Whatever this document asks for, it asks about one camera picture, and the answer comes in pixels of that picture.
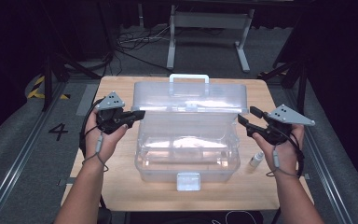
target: clear plastic container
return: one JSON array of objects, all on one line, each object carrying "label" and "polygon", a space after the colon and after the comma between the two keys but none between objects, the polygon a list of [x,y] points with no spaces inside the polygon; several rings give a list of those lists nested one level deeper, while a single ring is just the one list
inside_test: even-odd
[{"label": "clear plastic container", "polygon": [[240,167],[235,118],[248,112],[245,86],[138,82],[133,102],[132,110],[146,111],[135,155],[144,181],[196,173],[201,182],[224,182]]}]

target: wooden table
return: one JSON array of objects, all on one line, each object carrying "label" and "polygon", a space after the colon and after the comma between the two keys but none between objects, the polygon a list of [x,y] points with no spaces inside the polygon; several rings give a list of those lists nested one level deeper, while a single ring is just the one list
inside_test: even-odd
[{"label": "wooden table", "polygon": [[[137,81],[169,81],[167,77],[104,77],[96,94],[96,100],[116,91],[126,103],[125,111],[131,110],[133,85]],[[218,79],[211,83],[240,83],[247,87],[248,106],[254,105],[263,111],[276,108],[269,89],[263,80]],[[265,121],[249,114],[251,123],[265,126]],[[134,165],[139,122],[135,122],[120,140],[113,157],[107,162],[109,171],[104,174],[103,199],[112,211],[228,211],[228,210],[269,210],[279,207],[276,183],[267,177],[269,168],[262,161],[256,169],[248,161],[260,151],[254,139],[246,136],[246,130],[237,125],[240,138],[239,153],[241,167],[225,183],[201,183],[200,191],[177,191],[176,183],[144,182]],[[76,177],[83,156],[79,150],[71,177]],[[310,196],[304,180],[301,182]],[[71,185],[67,185],[64,202]]]}]

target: gray floor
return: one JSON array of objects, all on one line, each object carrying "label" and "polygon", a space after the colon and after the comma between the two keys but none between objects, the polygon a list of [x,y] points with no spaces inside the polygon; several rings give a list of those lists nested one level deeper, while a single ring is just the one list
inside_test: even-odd
[{"label": "gray floor", "polygon": [[[131,28],[131,32],[142,30]],[[252,29],[245,44],[251,72],[241,71],[233,43],[237,31],[183,31],[176,37],[174,73],[207,74],[212,78],[256,78],[260,72],[272,70],[290,29]],[[165,66],[168,41],[159,40],[141,49],[126,51],[132,56]],[[105,74],[115,76],[167,76],[161,67],[153,66],[117,52]],[[83,63],[86,66],[95,62]],[[95,71],[101,74],[103,69]],[[284,90],[274,84],[268,87],[276,105],[294,107],[296,86]],[[24,94],[34,83],[30,83]],[[0,223],[49,223],[60,209],[64,186],[59,184],[70,174],[77,151],[78,132],[85,107],[90,106],[98,81],[75,74],[68,83],[55,84],[57,95],[70,94],[69,100],[57,100],[46,113],[41,113],[43,99],[32,98],[0,128]],[[323,109],[309,84],[305,101],[306,116],[317,125],[307,129],[305,174],[318,211],[326,223],[358,223],[358,174],[345,149],[339,143]],[[65,133],[49,133],[57,125],[65,125]],[[270,223],[275,211],[263,211],[264,223]],[[114,223],[124,223],[124,213],[114,212]]]}]

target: forearm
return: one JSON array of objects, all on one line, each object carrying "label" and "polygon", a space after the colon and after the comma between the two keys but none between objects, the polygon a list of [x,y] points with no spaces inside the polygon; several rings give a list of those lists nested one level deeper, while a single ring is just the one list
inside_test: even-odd
[{"label": "forearm", "polygon": [[298,179],[277,177],[277,187],[284,223],[324,223]]},{"label": "forearm", "polygon": [[87,161],[72,186],[55,223],[95,223],[103,187],[103,167]]}]

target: hand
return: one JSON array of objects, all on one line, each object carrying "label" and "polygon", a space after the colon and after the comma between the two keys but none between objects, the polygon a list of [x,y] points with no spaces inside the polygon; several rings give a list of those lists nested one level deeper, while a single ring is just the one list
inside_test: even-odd
[{"label": "hand", "polygon": [[[296,137],[296,139],[298,140],[298,145],[300,149],[302,149],[302,145],[304,141],[304,126],[293,124],[292,127],[293,127],[292,134]],[[257,142],[257,144],[260,146],[260,148],[263,150],[264,154],[266,155],[266,161],[269,169],[271,169],[271,171],[274,171],[276,169],[272,157],[272,151],[274,146],[271,145],[269,142],[267,142],[258,133],[254,133],[252,137],[254,138],[254,140]],[[294,148],[294,146],[289,141],[286,141],[283,144],[276,146],[275,150],[278,152],[280,169],[282,169],[288,174],[295,175],[297,156],[296,156],[296,149]],[[274,174],[275,177],[286,175],[282,172],[275,172]]]},{"label": "hand", "polygon": [[[101,130],[95,128],[97,126],[97,113],[97,110],[93,109],[86,124],[86,158],[90,158],[95,154],[98,138],[101,136]],[[103,163],[106,163],[113,155],[118,141],[124,136],[127,129],[128,125],[124,124],[111,134],[103,133],[103,143],[99,154]]]}]

